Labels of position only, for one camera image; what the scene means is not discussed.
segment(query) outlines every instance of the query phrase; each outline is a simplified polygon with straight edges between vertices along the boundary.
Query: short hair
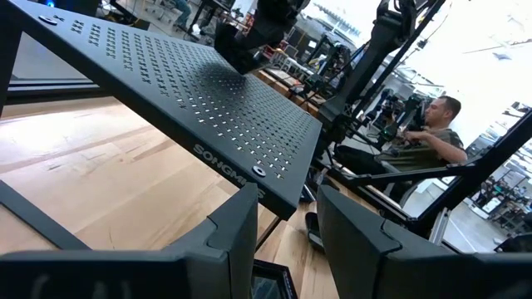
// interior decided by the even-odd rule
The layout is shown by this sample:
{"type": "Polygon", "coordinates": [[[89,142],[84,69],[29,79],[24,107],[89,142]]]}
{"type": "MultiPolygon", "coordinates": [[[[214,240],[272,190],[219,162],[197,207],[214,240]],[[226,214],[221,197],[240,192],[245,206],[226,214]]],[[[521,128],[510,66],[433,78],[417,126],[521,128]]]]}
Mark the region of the short hair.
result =
{"type": "Polygon", "coordinates": [[[455,119],[455,117],[460,113],[460,110],[462,109],[462,104],[459,100],[455,99],[452,96],[440,96],[441,99],[444,99],[446,101],[446,107],[450,111],[452,111],[452,120],[455,119]]]}

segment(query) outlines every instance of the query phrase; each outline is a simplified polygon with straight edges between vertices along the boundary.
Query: black metal bar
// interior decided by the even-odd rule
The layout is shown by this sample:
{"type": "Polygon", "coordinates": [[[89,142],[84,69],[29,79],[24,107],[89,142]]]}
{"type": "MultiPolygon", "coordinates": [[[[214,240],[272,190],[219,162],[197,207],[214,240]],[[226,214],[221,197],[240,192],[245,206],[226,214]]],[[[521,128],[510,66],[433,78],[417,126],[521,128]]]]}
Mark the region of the black metal bar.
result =
{"type": "MultiPolygon", "coordinates": [[[[0,17],[6,18],[6,13],[0,13],[0,17]]],[[[0,116],[2,116],[22,31],[9,22],[0,22],[0,32],[0,116]]]]}
{"type": "Polygon", "coordinates": [[[475,171],[474,164],[464,166],[447,166],[438,167],[434,169],[421,169],[412,171],[402,171],[400,173],[390,174],[362,174],[352,179],[349,179],[350,185],[368,185],[368,184],[382,184],[395,183],[406,181],[419,181],[422,179],[443,178],[448,176],[468,175],[475,171]]]}
{"type": "Polygon", "coordinates": [[[495,142],[493,147],[485,153],[484,157],[476,161],[475,175],[467,175],[455,180],[419,216],[419,221],[414,223],[414,226],[410,228],[411,231],[421,236],[430,233],[431,225],[443,208],[450,210],[455,208],[465,197],[482,184],[482,182],[488,179],[511,155],[532,138],[532,130],[530,128],[532,128],[532,111],[527,112],[508,130],[506,135],[495,142]]]}
{"type": "Polygon", "coordinates": [[[266,230],[260,235],[259,239],[257,239],[257,246],[255,246],[255,252],[257,252],[261,246],[263,246],[264,242],[266,242],[266,239],[268,239],[269,235],[273,233],[275,228],[281,223],[282,219],[275,216],[275,219],[268,225],[266,230]]]}
{"type": "Polygon", "coordinates": [[[355,193],[358,197],[369,203],[374,208],[380,210],[382,213],[385,214],[385,218],[391,219],[397,223],[406,224],[411,221],[415,221],[414,218],[412,218],[410,215],[405,213],[398,204],[395,205],[394,203],[390,203],[388,200],[391,199],[385,199],[380,194],[378,194],[374,189],[370,189],[365,186],[357,186],[352,187],[349,184],[349,179],[346,178],[340,171],[337,169],[330,169],[328,171],[328,175],[337,180],[340,184],[347,187],[349,190],[351,190],[353,193],[355,193]]]}
{"type": "Polygon", "coordinates": [[[111,96],[96,84],[65,86],[9,86],[5,105],[79,100],[111,96]]]}
{"type": "Polygon", "coordinates": [[[410,49],[410,46],[416,41],[416,39],[420,36],[421,32],[425,29],[425,27],[428,25],[428,23],[432,20],[434,15],[440,10],[440,7],[443,5],[443,3],[446,0],[437,0],[434,5],[432,5],[431,8],[429,8],[429,12],[426,14],[425,18],[419,26],[416,28],[414,33],[412,33],[411,37],[405,42],[405,44],[401,47],[399,52],[393,57],[392,61],[390,61],[390,64],[384,69],[382,74],[377,78],[375,83],[367,90],[367,92],[364,94],[364,97],[361,99],[360,103],[355,107],[355,110],[353,111],[353,115],[357,115],[358,112],[364,107],[368,101],[371,100],[372,96],[375,94],[377,89],[384,83],[386,78],[393,72],[393,70],[396,68],[399,61],[402,59],[402,57],[406,54],[408,49],[410,49]]]}
{"type": "Polygon", "coordinates": [[[90,249],[3,181],[0,181],[0,204],[59,249],[90,249]]]}
{"type": "Polygon", "coordinates": [[[464,254],[460,249],[456,248],[453,244],[447,242],[445,239],[441,241],[441,246],[451,250],[456,254],[464,254]]]}

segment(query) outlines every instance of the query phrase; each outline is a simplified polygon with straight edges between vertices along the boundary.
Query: person in background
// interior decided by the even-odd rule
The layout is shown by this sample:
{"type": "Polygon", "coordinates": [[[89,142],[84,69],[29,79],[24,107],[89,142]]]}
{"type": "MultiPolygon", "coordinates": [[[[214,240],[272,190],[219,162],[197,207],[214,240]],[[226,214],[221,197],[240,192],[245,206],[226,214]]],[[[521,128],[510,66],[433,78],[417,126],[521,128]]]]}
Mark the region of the person in background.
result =
{"type": "MultiPolygon", "coordinates": [[[[425,111],[426,129],[407,131],[404,134],[409,145],[393,146],[380,154],[370,154],[340,145],[334,151],[337,162],[355,174],[385,174],[382,166],[386,161],[399,171],[444,167],[449,163],[462,163],[467,154],[458,134],[449,128],[461,109],[461,103],[450,96],[441,96],[432,101],[425,111]]],[[[386,184],[374,185],[383,190],[386,184]]],[[[397,190],[396,197],[402,194],[397,190]]]]}
{"type": "Polygon", "coordinates": [[[186,23],[189,21],[189,16],[192,13],[192,9],[189,5],[189,0],[172,0],[175,4],[175,8],[181,11],[181,15],[175,20],[174,25],[172,26],[174,29],[177,30],[177,28],[187,31],[188,28],[186,26],[186,23]]]}

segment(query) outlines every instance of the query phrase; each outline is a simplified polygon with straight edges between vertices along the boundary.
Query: workshop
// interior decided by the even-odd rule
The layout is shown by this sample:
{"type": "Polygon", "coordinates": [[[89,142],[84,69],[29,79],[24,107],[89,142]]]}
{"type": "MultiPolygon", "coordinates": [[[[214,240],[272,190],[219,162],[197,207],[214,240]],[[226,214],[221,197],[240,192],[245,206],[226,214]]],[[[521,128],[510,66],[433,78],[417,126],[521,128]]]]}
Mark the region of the workshop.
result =
{"type": "Polygon", "coordinates": [[[532,2],[0,16],[0,298],[532,298],[532,2]]]}

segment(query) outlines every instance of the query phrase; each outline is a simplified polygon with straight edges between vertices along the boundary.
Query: black perforated shelf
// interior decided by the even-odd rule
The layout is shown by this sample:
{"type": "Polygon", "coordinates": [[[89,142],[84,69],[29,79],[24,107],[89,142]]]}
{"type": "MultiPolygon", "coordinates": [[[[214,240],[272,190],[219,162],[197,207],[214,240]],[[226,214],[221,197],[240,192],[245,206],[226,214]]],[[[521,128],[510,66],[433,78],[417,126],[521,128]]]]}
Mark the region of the black perforated shelf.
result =
{"type": "Polygon", "coordinates": [[[0,10],[226,179],[256,182],[259,202],[279,217],[295,211],[320,123],[214,48],[27,0],[0,10]]]}

